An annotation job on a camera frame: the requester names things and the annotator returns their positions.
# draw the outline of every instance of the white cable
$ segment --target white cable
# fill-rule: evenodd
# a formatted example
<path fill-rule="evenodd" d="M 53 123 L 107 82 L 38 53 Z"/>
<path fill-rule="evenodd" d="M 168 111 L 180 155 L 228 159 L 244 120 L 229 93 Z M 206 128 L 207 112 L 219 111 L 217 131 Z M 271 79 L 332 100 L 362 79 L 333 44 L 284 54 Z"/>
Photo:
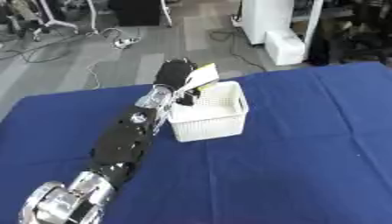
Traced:
<path fill-rule="evenodd" d="M 123 31 L 123 30 L 120 30 L 120 29 L 115 28 L 115 27 L 111 27 L 111 28 L 107 28 L 107 29 L 105 29 L 105 30 L 103 30 L 103 31 L 101 31 L 99 33 L 89 32 L 89 33 L 86 34 L 86 36 L 92 37 L 94 35 L 101 35 L 104 38 L 107 38 L 103 34 L 105 32 L 108 32 L 108 31 L 117 31 L 117 32 L 119 32 L 117 37 L 115 37 L 113 42 L 115 42 L 117 39 L 119 39 L 122 36 L 123 33 L 125 33 L 125 31 Z M 134 45 L 135 43 L 138 43 L 140 40 L 142 40 L 141 35 L 140 35 L 140 28 L 137 28 L 137 37 L 131 37 L 129 39 L 134 39 L 135 40 L 135 41 L 132 41 L 131 45 Z M 113 45 L 113 48 L 116 49 L 117 51 L 121 51 L 121 50 L 125 49 L 125 48 L 119 49 L 119 48 L 115 47 L 114 45 Z M 96 72 L 94 72 L 94 69 L 98 65 L 98 63 L 103 62 L 104 60 L 109 58 L 109 56 L 104 58 L 104 59 L 98 59 L 97 61 L 95 61 L 94 63 L 92 63 L 92 64 L 90 64 L 89 66 L 86 67 L 88 73 L 93 75 L 92 77 L 93 77 L 93 79 L 94 79 L 94 81 L 96 83 L 96 86 L 93 89 L 102 88 L 102 84 L 101 84 L 101 82 L 99 80 L 98 74 Z"/>
<path fill-rule="evenodd" d="M 102 87 L 102 84 L 100 82 L 100 79 L 98 78 L 98 74 L 96 72 L 94 72 L 95 67 L 98 65 L 98 63 L 101 63 L 103 61 L 108 60 L 113 54 L 115 54 L 116 52 L 112 52 L 111 54 L 109 54 L 106 58 L 103 59 L 98 59 L 97 61 L 91 63 L 89 66 L 86 67 L 87 71 L 89 74 L 93 75 L 94 81 L 96 83 L 96 86 L 93 87 L 93 89 L 98 89 Z"/>

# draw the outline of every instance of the white box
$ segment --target white box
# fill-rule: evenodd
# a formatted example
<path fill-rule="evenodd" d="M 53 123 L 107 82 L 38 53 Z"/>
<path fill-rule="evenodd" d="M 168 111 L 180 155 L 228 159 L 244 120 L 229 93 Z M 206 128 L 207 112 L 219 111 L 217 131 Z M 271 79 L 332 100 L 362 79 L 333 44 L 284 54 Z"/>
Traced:
<path fill-rule="evenodd" d="M 305 43 L 292 30 L 267 31 L 265 49 L 277 66 L 302 63 Z"/>
<path fill-rule="evenodd" d="M 248 112 L 240 84 L 226 81 L 202 90 L 192 107 L 174 104 L 168 120 L 177 140 L 190 142 L 240 135 Z"/>
<path fill-rule="evenodd" d="M 294 0 L 243 0 L 242 29 L 251 45 L 264 44 L 266 32 L 289 29 Z"/>

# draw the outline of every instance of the floor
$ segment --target floor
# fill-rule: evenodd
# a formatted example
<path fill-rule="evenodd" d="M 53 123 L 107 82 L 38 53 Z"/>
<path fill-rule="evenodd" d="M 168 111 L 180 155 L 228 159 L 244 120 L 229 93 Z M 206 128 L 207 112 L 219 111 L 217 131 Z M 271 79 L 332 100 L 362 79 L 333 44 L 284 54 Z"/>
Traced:
<path fill-rule="evenodd" d="M 143 38 L 123 51 L 114 49 L 110 38 L 80 36 L 79 40 L 68 44 L 43 48 L 31 58 L 46 60 L 68 53 L 66 57 L 55 61 L 33 64 L 24 62 L 21 57 L 0 60 L 0 120 L 17 101 L 27 95 L 94 88 L 95 80 L 87 70 L 88 66 L 94 64 L 101 88 L 150 84 L 165 60 L 183 57 L 200 65 L 216 63 L 222 79 L 262 72 L 257 66 L 233 57 L 229 53 L 231 41 L 218 42 L 209 37 L 213 31 L 233 30 L 228 15 L 234 13 L 238 5 L 239 0 L 182 0 L 172 7 L 172 28 L 164 24 L 159 27 L 122 28 L 127 33 L 125 37 L 140 34 Z M 107 24 L 110 20 L 107 17 L 100 17 L 101 28 L 110 25 Z M 24 47 L 42 46 L 62 39 L 60 34 L 68 35 L 66 32 L 61 30 L 60 33 L 46 34 L 40 43 L 27 40 Z M 241 35 L 236 38 L 233 49 L 235 53 L 262 65 L 268 71 L 292 68 L 274 66 L 261 47 L 249 46 Z M 9 54 L 5 54 L 4 49 L 0 50 L 0 58 L 6 55 Z"/>

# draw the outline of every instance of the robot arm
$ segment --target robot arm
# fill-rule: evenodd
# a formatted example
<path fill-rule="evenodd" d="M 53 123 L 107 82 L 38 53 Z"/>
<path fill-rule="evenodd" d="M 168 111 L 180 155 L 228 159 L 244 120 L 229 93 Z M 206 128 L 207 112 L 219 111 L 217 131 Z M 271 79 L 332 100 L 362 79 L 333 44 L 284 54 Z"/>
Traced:
<path fill-rule="evenodd" d="M 199 76 L 187 59 L 165 62 L 152 90 L 131 106 L 98 139 L 87 169 L 66 188 L 48 182 L 19 213 L 20 224 L 98 224 L 104 207 L 137 171 L 152 138 L 174 102 L 191 105 L 197 88 L 217 81 L 217 73 Z"/>

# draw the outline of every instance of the blue table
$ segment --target blue table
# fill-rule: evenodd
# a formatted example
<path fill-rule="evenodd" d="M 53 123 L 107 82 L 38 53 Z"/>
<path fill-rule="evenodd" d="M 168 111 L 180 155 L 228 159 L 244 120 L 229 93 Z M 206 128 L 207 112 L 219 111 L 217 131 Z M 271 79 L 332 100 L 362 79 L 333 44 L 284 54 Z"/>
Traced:
<path fill-rule="evenodd" d="M 104 223 L 390 224 L 392 73 L 378 63 L 238 79 L 242 136 L 156 137 Z M 0 223 L 46 181 L 69 183 L 94 141 L 150 87 L 27 97 L 0 125 Z"/>

